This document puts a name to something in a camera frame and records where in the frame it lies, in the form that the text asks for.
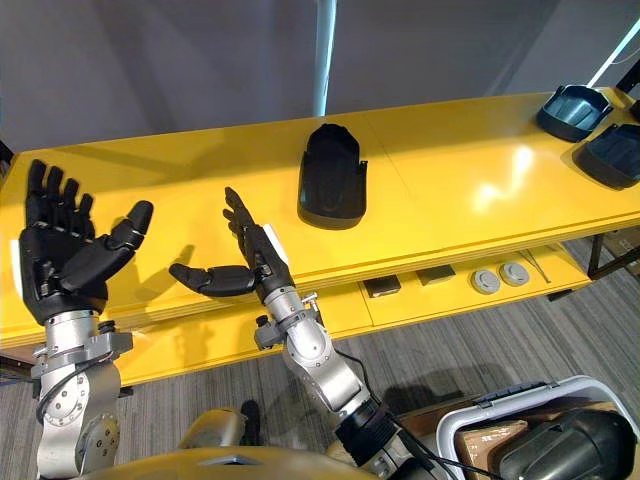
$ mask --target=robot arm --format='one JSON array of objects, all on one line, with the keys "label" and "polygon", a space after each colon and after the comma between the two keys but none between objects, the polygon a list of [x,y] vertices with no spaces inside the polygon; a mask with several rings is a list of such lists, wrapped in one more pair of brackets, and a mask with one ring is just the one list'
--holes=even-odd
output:
[{"label": "robot arm", "polygon": [[79,184],[46,165],[30,168],[26,227],[20,235],[23,301],[45,327],[46,345],[34,352],[31,371],[40,386],[36,418],[43,425],[38,470],[70,478],[113,465],[119,442],[116,399],[120,375],[113,361],[132,348],[130,333],[98,323],[107,301],[105,281],[144,239],[153,207],[138,202],[108,235],[95,238],[93,199],[76,208]]},{"label": "robot arm", "polygon": [[[209,296],[255,290],[270,314],[270,318],[257,319],[254,338],[258,348],[283,343],[285,364],[329,412],[336,435],[356,464],[381,479],[389,478],[415,457],[410,449],[417,451],[406,432],[334,349],[315,294],[300,299],[288,265],[278,254],[277,240],[253,221],[236,192],[227,188],[225,193],[231,210],[223,214],[238,237],[248,268],[229,266],[205,271],[174,264],[170,273],[190,289]],[[420,461],[429,467],[428,460]]]}]

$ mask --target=gray wall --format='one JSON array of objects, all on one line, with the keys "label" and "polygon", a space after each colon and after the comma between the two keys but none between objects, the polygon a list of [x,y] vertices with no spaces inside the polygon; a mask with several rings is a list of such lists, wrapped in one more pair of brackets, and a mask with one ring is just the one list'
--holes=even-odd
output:
[{"label": "gray wall", "polygon": [[[640,0],[340,0],[328,112],[586,82],[638,15]],[[0,136],[19,151],[308,116],[314,40],[312,0],[0,0]]]},{"label": "gray wall", "polygon": [[[640,0],[563,0],[505,91],[548,91],[558,85],[587,83],[638,17]],[[640,35],[636,35],[619,59],[639,46]],[[615,85],[639,58],[611,65],[596,86]]]}]

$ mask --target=cable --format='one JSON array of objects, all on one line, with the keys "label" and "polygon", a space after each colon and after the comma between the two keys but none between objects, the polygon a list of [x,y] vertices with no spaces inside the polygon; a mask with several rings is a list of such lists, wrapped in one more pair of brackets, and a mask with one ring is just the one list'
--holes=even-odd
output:
[{"label": "cable", "polygon": [[334,347],[334,350],[341,357],[347,358],[347,359],[351,360],[352,362],[357,363],[360,366],[360,369],[362,370],[362,379],[364,380],[364,384],[367,387],[367,390],[369,390],[369,393],[371,394],[371,398],[373,398],[373,401],[376,402],[378,405],[382,405],[382,402],[376,396],[376,394],[373,391],[373,388],[371,388],[371,385],[369,384],[369,375],[367,374],[367,368],[364,366],[364,363],[362,363],[362,360],[360,360],[358,357],[354,357],[352,355],[349,355],[348,353],[344,353],[344,352],[338,350],[335,347]]},{"label": "cable", "polygon": [[617,62],[611,62],[611,65],[620,65],[621,63],[624,63],[627,60],[630,60],[633,57],[635,57],[638,52],[640,52],[640,47],[636,48],[633,52],[631,52],[629,55],[624,57],[622,60],[618,60]]},{"label": "cable", "polygon": [[[335,348],[334,348],[334,350],[336,351],[336,353],[338,355],[340,355],[340,356],[342,356],[344,358],[347,358],[347,359],[357,363],[360,366],[360,368],[362,370],[362,378],[364,380],[364,384],[367,387],[367,389],[369,390],[369,393],[371,394],[371,398],[373,398],[373,400],[378,405],[381,405],[382,402],[378,399],[378,397],[374,393],[373,389],[371,388],[371,385],[369,384],[369,375],[367,373],[367,368],[364,366],[364,363],[362,362],[362,360],[360,360],[359,358],[354,357],[352,355],[348,355],[348,354],[346,354],[344,352],[341,352],[340,350],[337,350]],[[473,472],[473,473],[477,473],[477,474],[480,474],[480,475],[484,475],[484,476],[489,477],[489,478],[491,478],[493,480],[505,480],[500,475],[497,475],[495,473],[491,473],[491,472],[489,472],[487,470],[483,470],[482,468],[473,467],[471,465],[466,465],[464,463],[456,462],[455,460],[450,460],[448,458],[439,457],[438,455],[433,453],[424,443],[422,443],[415,435],[413,435],[413,433],[411,433],[406,427],[404,427],[391,412],[389,412],[389,415],[390,415],[391,420],[393,421],[393,423],[395,423],[398,428],[400,428],[403,432],[405,432],[406,436],[408,438],[410,438],[418,447],[420,447],[420,449],[431,460],[433,460],[436,463],[438,463],[438,465],[447,473],[447,475],[449,475],[451,477],[452,480],[456,480],[457,477],[455,476],[455,474],[451,471],[451,469],[447,465],[458,467],[461,470],[465,470],[467,472]]]},{"label": "cable", "polygon": [[53,400],[53,398],[58,394],[58,392],[62,390],[62,387],[64,387],[69,380],[71,380],[76,375],[80,375],[81,373],[86,372],[87,370],[97,365],[98,363],[101,363],[111,358],[111,355],[112,355],[112,352],[109,352],[102,355],[101,357],[96,357],[92,360],[89,360],[83,366],[77,367],[73,372],[65,376],[62,380],[60,380],[53,387],[51,387],[51,389],[44,394],[44,397],[40,399],[40,402],[38,402],[38,407],[36,408],[36,420],[38,420],[38,423],[40,423],[40,425],[44,423],[44,412],[47,409],[47,406],[49,405],[51,400]]}]

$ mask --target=white bin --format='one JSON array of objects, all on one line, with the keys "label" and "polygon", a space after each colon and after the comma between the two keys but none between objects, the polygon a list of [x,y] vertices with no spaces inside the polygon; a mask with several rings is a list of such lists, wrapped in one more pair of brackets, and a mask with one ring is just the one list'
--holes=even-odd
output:
[{"label": "white bin", "polygon": [[[596,402],[613,402],[620,415],[631,424],[633,432],[640,438],[638,426],[615,393],[604,383],[586,375],[578,375],[557,383],[551,383],[530,390],[511,393],[509,390],[483,397],[479,405],[455,410],[446,414],[438,423],[436,442],[441,457],[459,461],[454,448],[455,433],[463,428],[487,420],[497,420],[514,413],[530,410],[557,398],[580,398]],[[465,480],[461,469],[450,467],[458,480]]]}]

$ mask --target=gray carpet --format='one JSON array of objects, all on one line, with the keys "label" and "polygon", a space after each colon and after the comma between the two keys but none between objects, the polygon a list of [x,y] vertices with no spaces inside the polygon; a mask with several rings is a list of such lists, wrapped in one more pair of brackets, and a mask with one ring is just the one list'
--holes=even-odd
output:
[{"label": "gray carpet", "polygon": [[[583,264],[590,243],[569,243]],[[361,357],[373,388],[407,411],[530,380],[586,374],[640,421],[640,285],[618,271],[554,303],[545,298],[337,342]],[[2,478],[33,478],[41,428],[30,387],[0,388]],[[175,448],[201,412],[255,399],[272,445],[324,451],[333,434],[278,356],[152,382],[118,403],[118,462]]]}]

